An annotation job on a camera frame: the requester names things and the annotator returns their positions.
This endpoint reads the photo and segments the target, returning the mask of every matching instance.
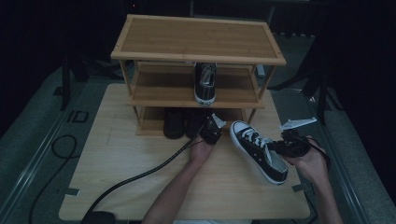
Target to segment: wooden table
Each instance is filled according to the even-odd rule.
[[[258,110],[254,127],[263,135],[280,139],[279,118],[271,94],[264,94],[266,108]],[[105,190],[142,174],[171,157],[187,137],[137,136],[136,117],[124,84],[108,86],[92,125],[77,169],[70,183],[77,196],[65,195],[59,216],[81,220],[93,201]],[[95,210],[112,212],[117,219],[141,219],[165,185],[188,160],[184,151],[157,173],[121,187],[108,195]],[[275,186],[246,160],[228,134],[194,178],[178,219],[304,218],[309,207],[294,167],[285,184]]]

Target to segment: bamboo shelf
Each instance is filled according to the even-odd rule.
[[[194,63],[218,64],[210,107],[229,124],[251,122],[256,110],[264,109],[275,68],[286,64],[265,22],[145,15],[128,15],[111,58],[120,60],[127,104],[141,135],[163,135],[165,107],[202,107],[194,98]],[[126,60],[134,60],[132,80]],[[261,89],[254,76],[257,64],[270,65]]]

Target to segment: shoe toe cap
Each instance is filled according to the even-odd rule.
[[[231,131],[234,133],[239,133],[241,130],[244,130],[248,127],[250,127],[250,125],[248,125],[244,121],[238,120],[233,123]]]

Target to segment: white shoelace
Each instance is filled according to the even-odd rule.
[[[262,150],[265,152],[268,163],[272,165],[271,154],[267,146],[267,143],[273,141],[271,138],[261,137],[256,131],[254,131],[254,129],[245,130],[244,132],[242,132],[242,137],[246,138],[249,142],[253,143],[254,145],[262,148]]]
[[[202,83],[204,85],[210,85],[210,76],[212,76],[212,74],[213,74],[212,66],[209,64],[206,64],[204,66],[204,69],[202,72],[202,77],[201,77]]]

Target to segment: shoe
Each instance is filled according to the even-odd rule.
[[[210,109],[205,108],[193,108],[189,114],[189,120],[187,121],[186,135],[189,138],[193,138],[201,127],[204,125],[207,116],[210,115]]]
[[[215,102],[215,63],[196,63],[194,66],[194,95],[199,105],[211,105]]]
[[[170,139],[178,139],[184,135],[186,126],[184,124],[184,113],[182,108],[165,108],[165,119],[163,134]]]
[[[279,155],[268,150],[266,144],[273,141],[271,138],[261,137],[254,128],[240,120],[231,125],[230,136],[233,143],[255,161],[270,183],[285,183],[289,168]]]

